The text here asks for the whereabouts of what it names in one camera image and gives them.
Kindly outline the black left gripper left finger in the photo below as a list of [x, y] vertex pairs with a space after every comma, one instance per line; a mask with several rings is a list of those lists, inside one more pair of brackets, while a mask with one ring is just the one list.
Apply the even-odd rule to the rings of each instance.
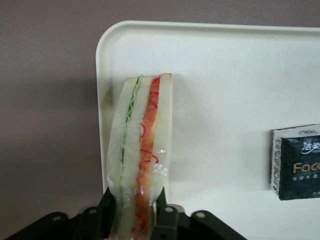
[[80, 214], [75, 240], [105, 240], [109, 237], [116, 214], [116, 200], [109, 188], [97, 206], [86, 208]]

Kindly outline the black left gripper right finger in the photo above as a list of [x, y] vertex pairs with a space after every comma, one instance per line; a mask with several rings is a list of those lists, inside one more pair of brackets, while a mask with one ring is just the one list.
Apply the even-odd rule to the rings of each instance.
[[191, 232], [190, 218], [178, 204], [167, 203], [163, 187], [156, 200], [155, 223], [151, 240], [184, 240]]

